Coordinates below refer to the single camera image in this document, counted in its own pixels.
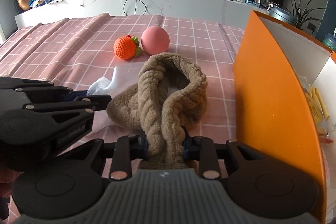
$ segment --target green plant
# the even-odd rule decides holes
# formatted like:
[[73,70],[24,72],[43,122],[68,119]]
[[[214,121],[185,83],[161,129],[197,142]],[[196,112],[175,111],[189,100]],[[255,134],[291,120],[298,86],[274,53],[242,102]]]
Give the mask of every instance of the green plant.
[[308,17],[308,15],[314,11],[314,10],[322,10],[322,9],[325,9],[325,8],[311,8],[311,9],[308,9],[308,5],[309,3],[311,2],[312,0],[309,0],[306,7],[302,10],[301,8],[301,0],[299,0],[298,2],[298,5],[296,5],[296,0],[294,0],[294,4],[293,4],[293,1],[290,0],[291,4],[292,4],[292,12],[283,7],[284,9],[288,10],[293,16],[296,17],[297,19],[297,22],[295,24],[295,27],[298,28],[298,29],[301,29],[302,25],[307,22],[308,20],[315,20],[315,21],[319,21],[321,22],[322,20],[320,20],[319,18],[314,18],[314,17]]

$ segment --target plastic bag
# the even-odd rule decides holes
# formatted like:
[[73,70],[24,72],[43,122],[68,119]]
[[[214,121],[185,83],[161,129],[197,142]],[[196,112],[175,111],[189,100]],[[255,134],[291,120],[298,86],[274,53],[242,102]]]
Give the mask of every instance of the plastic bag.
[[40,7],[43,6],[45,3],[43,0],[29,0],[29,6],[31,8],[36,8],[36,7]]
[[[123,63],[116,66],[113,71],[112,80],[110,81],[104,77],[98,79],[89,87],[87,95],[108,94],[111,98],[115,97],[130,85],[138,83],[138,75],[143,64],[144,62]],[[108,117],[106,110],[96,111],[94,113],[91,133],[98,132],[110,125],[113,125],[113,122]]]

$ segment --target water bottle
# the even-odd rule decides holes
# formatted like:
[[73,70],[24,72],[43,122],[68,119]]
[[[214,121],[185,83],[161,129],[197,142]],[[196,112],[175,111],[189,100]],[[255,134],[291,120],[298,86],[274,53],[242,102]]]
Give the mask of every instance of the water bottle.
[[333,34],[327,33],[323,39],[323,44],[336,51],[336,28]]

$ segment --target snack package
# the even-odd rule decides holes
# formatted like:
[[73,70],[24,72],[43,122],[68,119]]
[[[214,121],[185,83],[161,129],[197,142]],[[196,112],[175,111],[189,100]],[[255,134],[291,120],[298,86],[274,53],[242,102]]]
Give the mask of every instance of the snack package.
[[327,137],[328,136],[328,126],[327,126],[326,119],[328,118],[329,114],[322,100],[320,92],[318,91],[317,88],[309,86],[307,77],[303,77],[298,74],[296,76],[306,96],[306,99],[307,99],[307,102],[310,108],[310,112],[314,118],[316,129],[319,135]]

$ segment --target pink checkered tablecloth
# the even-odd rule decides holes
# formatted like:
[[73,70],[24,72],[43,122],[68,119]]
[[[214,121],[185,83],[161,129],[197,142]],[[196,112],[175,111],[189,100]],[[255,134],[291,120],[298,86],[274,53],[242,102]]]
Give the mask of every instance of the pink checkered tablecloth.
[[[146,61],[149,55],[144,52],[139,57],[120,60],[113,53],[113,43],[128,34],[140,38],[142,32],[153,25],[168,32],[169,52],[197,63],[207,76],[208,110],[190,135],[210,137],[217,143],[234,138],[233,62],[244,34],[240,28],[159,15],[111,17],[101,14],[91,18],[63,19],[24,27],[13,34],[0,46],[0,76],[47,80],[74,90],[87,90],[100,77],[111,80],[114,67],[122,62]],[[107,126],[90,133],[70,149],[93,138],[115,142],[125,134],[125,130],[117,126]],[[5,223],[13,223],[18,216],[17,208],[11,202],[10,216]]]

